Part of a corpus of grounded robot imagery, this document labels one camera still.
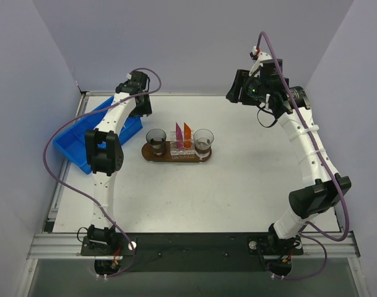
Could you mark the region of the clear glass cup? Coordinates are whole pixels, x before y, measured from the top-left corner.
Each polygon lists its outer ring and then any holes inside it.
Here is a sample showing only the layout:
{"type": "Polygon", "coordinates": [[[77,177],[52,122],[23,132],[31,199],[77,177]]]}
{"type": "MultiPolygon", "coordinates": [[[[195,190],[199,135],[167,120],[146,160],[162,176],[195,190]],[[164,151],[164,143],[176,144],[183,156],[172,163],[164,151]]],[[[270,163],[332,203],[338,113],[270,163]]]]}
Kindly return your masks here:
{"type": "Polygon", "coordinates": [[[210,154],[211,145],[214,141],[213,133],[208,129],[199,129],[193,135],[196,155],[205,158],[210,154]]]}

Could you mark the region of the blue tinted glass cup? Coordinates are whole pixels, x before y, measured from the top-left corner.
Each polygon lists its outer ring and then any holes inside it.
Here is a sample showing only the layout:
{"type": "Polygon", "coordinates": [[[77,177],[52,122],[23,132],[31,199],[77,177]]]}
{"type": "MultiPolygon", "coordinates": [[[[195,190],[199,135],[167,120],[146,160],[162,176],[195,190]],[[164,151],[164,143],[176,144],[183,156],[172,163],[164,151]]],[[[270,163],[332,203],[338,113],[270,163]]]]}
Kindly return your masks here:
{"type": "Polygon", "coordinates": [[[161,157],[166,154],[167,135],[162,129],[152,129],[146,134],[146,141],[155,156],[161,157]]]}

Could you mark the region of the orange toothpaste tube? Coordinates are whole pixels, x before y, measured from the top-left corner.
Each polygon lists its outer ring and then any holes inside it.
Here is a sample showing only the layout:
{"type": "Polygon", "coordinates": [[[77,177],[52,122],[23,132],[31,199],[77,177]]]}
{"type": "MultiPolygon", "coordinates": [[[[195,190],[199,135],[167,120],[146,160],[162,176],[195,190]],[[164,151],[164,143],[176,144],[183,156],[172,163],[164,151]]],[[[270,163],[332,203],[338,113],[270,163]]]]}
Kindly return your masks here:
{"type": "Polygon", "coordinates": [[[183,136],[183,145],[184,148],[190,149],[192,144],[192,130],[191,128],[184,123],[184,136],[183,136]]]}

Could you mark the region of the pink toothpaste tube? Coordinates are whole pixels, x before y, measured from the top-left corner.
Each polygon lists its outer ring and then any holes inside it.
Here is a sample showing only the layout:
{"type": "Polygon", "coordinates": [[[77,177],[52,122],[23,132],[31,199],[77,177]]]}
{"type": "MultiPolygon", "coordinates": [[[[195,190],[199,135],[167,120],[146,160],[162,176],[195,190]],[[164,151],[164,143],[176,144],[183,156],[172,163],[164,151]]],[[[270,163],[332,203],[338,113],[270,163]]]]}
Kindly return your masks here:
{"type": "Polygon", "coordinates": [[[175,124],[175,144],[178,150],[183,147],[183,133],[178,123],[175,124]]]}

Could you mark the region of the clear textured acrylic holder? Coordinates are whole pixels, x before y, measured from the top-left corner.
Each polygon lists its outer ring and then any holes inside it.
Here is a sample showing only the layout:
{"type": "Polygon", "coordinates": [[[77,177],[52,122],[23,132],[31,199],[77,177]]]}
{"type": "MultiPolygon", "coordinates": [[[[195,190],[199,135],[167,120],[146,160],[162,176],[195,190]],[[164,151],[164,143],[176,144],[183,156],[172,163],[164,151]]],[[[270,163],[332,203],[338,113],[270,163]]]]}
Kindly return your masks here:
{"type": "Polygon", "coordinates": [[[195,157],[193,138],[178,140],[175,131],[170,134],[170,155],[172,160],[192,159],[195,157]]]}

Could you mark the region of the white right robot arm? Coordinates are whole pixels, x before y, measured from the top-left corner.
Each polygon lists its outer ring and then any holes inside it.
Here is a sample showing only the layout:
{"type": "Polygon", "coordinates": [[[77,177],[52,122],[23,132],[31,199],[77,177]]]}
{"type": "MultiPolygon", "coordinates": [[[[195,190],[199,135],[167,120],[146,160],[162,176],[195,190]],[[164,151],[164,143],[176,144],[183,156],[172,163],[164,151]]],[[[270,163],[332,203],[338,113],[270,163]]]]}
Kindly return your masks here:
{"type": "Polygon", "coordinates": [[[338,204],[352,183],[329,159],[305,90],[300,86],[285,90],[288,79],[281,80],[276,69],[281,65],[281,59],[277,63],[267,59],[253,72],[237,70],[226,98],[273,116],[295,152],[304,187],[288,195],[287,211],[269,228],[273,237],[284,240],[294,238],[306,223],[338,204]]]}

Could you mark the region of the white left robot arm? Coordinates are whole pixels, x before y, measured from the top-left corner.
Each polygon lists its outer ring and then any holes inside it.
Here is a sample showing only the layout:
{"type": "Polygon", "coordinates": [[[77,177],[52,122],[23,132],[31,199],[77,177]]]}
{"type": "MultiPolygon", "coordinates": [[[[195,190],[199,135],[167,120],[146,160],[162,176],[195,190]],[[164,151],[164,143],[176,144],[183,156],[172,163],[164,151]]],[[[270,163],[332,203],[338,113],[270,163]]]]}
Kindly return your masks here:
{"type": "Polygon", "coordinates": [[[124,161],[119,133],[130,116],[139,113],[149,100],[149,76],[138,68],[127,75],[113,95],[110,107],[100,122],[85,133],[85,152],[93,178],[94,203],[87,237],[102,254],[121,247],[114,221],[114,188],[124,161]]]}

